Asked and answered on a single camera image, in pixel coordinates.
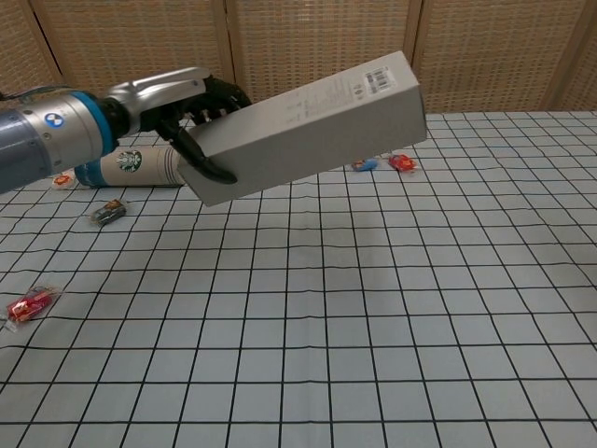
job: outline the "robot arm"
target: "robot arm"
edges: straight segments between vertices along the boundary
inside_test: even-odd
[[[118,139],[156,131],[205,177],[233,184],[234,174],[213,164],[181,127],[250,105],[233,84],[191,67],[119,84],[105,98],[70,91],[0,113],[0,193],[23,187],[89,161],[118,146]]]

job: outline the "white box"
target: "white box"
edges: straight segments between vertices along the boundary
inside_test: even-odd
[[[413,145],[426,138],[426,125],[419,83],[399,51],[190,133],[238,178],[218,184],[181,159],[180,175],[209,206]]]

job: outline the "starbucks logo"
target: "starbucks logo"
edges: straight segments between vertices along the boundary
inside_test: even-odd
[[[142,159],[139,151],[123,151],[116,157],[116,163],[122,171],[134,173],[141,166]]]

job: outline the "wicker wall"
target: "wicker wall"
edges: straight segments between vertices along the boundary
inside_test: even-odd
[[[410,0],[227,4],[237,80],[260,100],[403,49]]]
[[[567,86],[557,107],[563,110],[597,110],[597,14],[567,77]]]
[[[595,0],[425,0],[414,56],[429,111],[536,110]]]
[[[221,1],[34,0],[33,5],[66,80],[76,87],[101,93],[122,81],[192,65],[232,77],[227,33],[215,26],[225,19]]]
[[[0,91],[13,93],[60,81],[27,2],[0,0],[0,11]],[[0,103],[0,108],[8,106]]]

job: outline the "barcode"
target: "barcode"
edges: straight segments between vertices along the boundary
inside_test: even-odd
[[[388,67],[378,68],[365,74],[369,93],[375,94],[390,89],[394,85],[394,77]]]

